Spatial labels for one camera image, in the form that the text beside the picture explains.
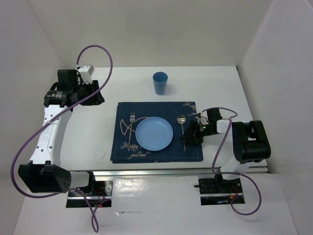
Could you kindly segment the silver metal spoon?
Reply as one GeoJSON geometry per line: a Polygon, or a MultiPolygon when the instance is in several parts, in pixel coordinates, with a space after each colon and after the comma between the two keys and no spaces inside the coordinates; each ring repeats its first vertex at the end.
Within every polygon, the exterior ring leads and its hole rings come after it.
{"type": "Polygon", "coordinates": [[[184,124],[186,123],[186,117],[184,115],[178,115],[177,122],[181,125],[182,134],[184,135],[184,124]]]}

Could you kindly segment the light blue plastic plate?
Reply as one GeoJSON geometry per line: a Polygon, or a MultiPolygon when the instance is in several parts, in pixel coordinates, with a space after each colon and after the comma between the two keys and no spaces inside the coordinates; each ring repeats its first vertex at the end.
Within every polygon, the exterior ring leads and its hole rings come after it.
{"type": "Polygon", "coordinates": [[[138,144],[149,151],[165,149],[173,139],[173,128],[160,117],[149,117],[141,121],[135,131],[138,144]]]}

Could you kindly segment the silver metal fork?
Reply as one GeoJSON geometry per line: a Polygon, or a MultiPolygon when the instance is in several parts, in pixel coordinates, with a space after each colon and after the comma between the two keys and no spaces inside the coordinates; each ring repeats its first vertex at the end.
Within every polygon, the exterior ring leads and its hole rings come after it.
{"type": "Polygon", "coordinates": [[[129,141],[128,141],[128,151],[131,148],[131,136],[132,136],[132,129],[133,129],[133,123],[135,122],[135,112],[131,112],[130,114],[130,133],[129,133],[129,141]]]}

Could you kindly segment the light blue plastic cup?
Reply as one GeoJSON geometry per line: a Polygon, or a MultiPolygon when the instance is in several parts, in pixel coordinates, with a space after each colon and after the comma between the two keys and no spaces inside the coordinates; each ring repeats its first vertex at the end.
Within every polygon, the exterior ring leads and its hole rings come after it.
{"type": "Polygon", "coordinates": [[[164,72],[159,71],[153,75],[154,89],[157,95],[165,94],[167,81],[168,75],[164,72]]]}

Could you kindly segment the dark blue cloth placemat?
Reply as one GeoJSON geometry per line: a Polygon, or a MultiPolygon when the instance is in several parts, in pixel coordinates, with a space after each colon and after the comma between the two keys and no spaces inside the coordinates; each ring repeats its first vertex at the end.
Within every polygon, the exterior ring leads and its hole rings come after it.
{"type": "Polygon", "coordinates": [[[120,102],[111,161],[114,164],[201,162],[202,146],[180,138],[197,114],[193,101],[120,102]]]}

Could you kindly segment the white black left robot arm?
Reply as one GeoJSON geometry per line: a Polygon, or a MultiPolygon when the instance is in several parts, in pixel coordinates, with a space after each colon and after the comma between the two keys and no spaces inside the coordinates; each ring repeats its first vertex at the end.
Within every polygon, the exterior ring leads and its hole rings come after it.
{"type": "Polygon", "coordinates": [[[18,175],[32,193],[65,193],[70,189],[71,173],[61,168],[61,148],[72,105],[100,105],[104,98],[97,80],[92,80],[92,65],[58,70],[58,81],[44,97],[44,130],[28,164],[19,166],[18,175]]]}

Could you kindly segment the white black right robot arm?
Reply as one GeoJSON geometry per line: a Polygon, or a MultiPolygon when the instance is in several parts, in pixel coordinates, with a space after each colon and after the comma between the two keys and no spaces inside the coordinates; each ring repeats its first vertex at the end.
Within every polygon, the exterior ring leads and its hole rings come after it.
{"type": "Polygon", "coordinates": [[[201,122],[202,113],[196,114],[189,127],[180,138],[187,146],[196,146],[203,143],[203,138],[223,134],[224,137],[214,157],[212,168],[215,168],[217,157],[227,137],[232,139],[233,154],[231,158],[220,167],[218,171],[213,170],[217,176],[213,181],[215,190],[224,192],[230,187],[230,181],[238,179],[243,175],[252,163],[259,163],[268,159],[271,148],[262,121],[252,120],[249,122],[235,121],[238,114],[228,108],[214,107],[205,110],[207,113],[206,124],[201,122]],[[232,112],[234,115],[223,118],[220,110],[232,112]]]}

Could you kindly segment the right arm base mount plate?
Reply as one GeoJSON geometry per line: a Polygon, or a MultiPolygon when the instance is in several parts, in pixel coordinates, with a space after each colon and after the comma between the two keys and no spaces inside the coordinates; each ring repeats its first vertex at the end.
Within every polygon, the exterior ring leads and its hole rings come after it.
{"type": "Polygon", "coordinates": [[[229,205],[234,198],[233,204],[245,203],[240,179],[222,183],[214,178],[200,178],[194,188],[200,192],[202,206],[229,205]]]}

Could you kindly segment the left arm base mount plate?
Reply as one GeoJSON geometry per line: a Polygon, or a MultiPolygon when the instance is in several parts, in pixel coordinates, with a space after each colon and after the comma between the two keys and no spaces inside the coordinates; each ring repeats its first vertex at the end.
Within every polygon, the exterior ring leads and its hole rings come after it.
{"type": "MultiPolygon", "coordinates": [[[[110,208],[112,206],[113,180],[92,180],[88,186],[80,188],[92,208],[110,208]]],[[[67,196],[66,208],[87,208],[83,196],[75,191],[70,191],[67,196]]]]}

